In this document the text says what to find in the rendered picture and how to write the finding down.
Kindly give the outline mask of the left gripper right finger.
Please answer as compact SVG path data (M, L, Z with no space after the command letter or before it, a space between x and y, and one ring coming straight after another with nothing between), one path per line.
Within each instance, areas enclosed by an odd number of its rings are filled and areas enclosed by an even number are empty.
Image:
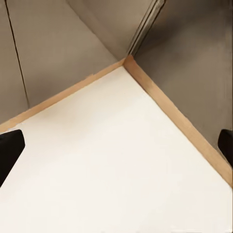
M233 168L233 131L222 129L217 145Z

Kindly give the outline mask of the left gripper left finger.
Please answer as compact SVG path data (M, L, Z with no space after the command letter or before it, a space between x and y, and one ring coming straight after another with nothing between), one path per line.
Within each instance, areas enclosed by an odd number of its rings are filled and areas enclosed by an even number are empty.
M0 187L25 148L22 130L0 134Z

